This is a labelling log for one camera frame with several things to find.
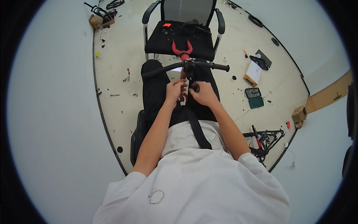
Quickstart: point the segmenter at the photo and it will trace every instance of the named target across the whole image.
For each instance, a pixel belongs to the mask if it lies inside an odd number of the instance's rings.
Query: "black rubber ring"
[[[262,22],[261,22],[258,18],[254,17],[254,16],[252,16],[252,15],[248,15],[248,19],[249,19],[251,22],[253,22],[256,26],[258,26],[258,27],[260,27],[260,28],[263,27]]]
[[[271,40],[276,46],[280,46],[279,42],[275,38],[271,38]]]

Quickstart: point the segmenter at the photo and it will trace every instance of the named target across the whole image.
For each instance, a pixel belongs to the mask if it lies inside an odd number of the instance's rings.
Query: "right hand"
[[[196,81],[192,84],[192,87],[196,86],[196,92],[192,88],[189,88],[189,92],[198,103],[208,106],[209,108],[215,106],[217,103],[220,103],[218,97],[214,93],[211,83]]]

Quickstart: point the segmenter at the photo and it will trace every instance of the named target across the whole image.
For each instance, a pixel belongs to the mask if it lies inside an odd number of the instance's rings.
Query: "white floor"
[[[100,7],[105,8],[110,2],[105,0]],[[118,155],[127,172],[133,168],[130,162],[131,135],[136,128],[138,112],[143,109],[140,70],[145,55],[141,21],[144,11],[152,2],[154,0],[126,1],[117,7],[115,23],[110,28],[95,32],[95,41],[100,39],[101,34],[102,39],[106,40],[95,45],[95,52],[102,55],[102,59],[95,59],[97,86],[102,92],[100,102],[113,144],[115,148],[123,148]],[[252,132],[251,125],[255,125],[257,131],[280,128],[287,131],[287,135],[266,156],[264,164],[269,170],[283,151],[284,143],[291,139],[295,131],[291,114],[296,107],[306,103],[308,92],[289,55],[282,46],[273,44],[273,36],[265,28],[254,25],[241,9],[234,10],[221,1],[217,2],[216,7],[224,16],[226,29],[214,63],[230,65],[229,72],[212,70],[221,103],[243,133]],[[148,35],[159,20],[160,5],[151,14]],[[209,27],[215,42],[218,27],[216,14]],[[264,106],[260,108],[250,109],[248,99],[244,96],[244,90],[252,88],[252,85],[242,79],[249,63],[243,49],[249,55],[254,55],[260,49],[272,61],[269,71],[262,72],[257,86],[264,98]],[[180,62],[179,58],[168,55],[159,55],[158,59],[163,66]],[[130,70],[130,80],[123,82],[128,76],[127,68]],[[237,80],[231,82],[230,78],[234,75]],[[168,76],[171,80],[179,78],[178,75]],[[286,127],[287,121],[291,123],[290,129]],[[251,142],[252,147],[257,147],[254,138],[247,138],[247,141]]]

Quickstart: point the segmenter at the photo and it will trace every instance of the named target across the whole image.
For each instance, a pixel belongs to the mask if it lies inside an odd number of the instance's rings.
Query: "black handlebar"
[[[219,65],[219,64],[207,63],[207,62],[203,62],[203,61],[194,61],[194,64],[195,64],[195,66],[209,67],[211,69],[219,69],[219,70],[224,70],[226,72],[228,72],[230,70],[230,66],[228,66],[228,65]],[[184,66],[185,66],[185,62],[179,62],[179,63],[175,63],[172,65],[168,65],[163,68],[159,68],[154,71],[144,73],[143,79],[151,78],[154,75],[157,75],[159,73],[167,72],[169,70],[179,68],[179,67],[184,67]]]

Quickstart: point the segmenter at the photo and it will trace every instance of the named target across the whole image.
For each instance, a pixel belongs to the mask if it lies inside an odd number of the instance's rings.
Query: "left hand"
[[[174,82],[170,82],[166,85],[166,97],[165,101],[167,101],[170,105],[173,105],[173,109],[176,106],[176,101],[178,98],[184,94],[188,84],[186,84],[186,79],[175,80]]]

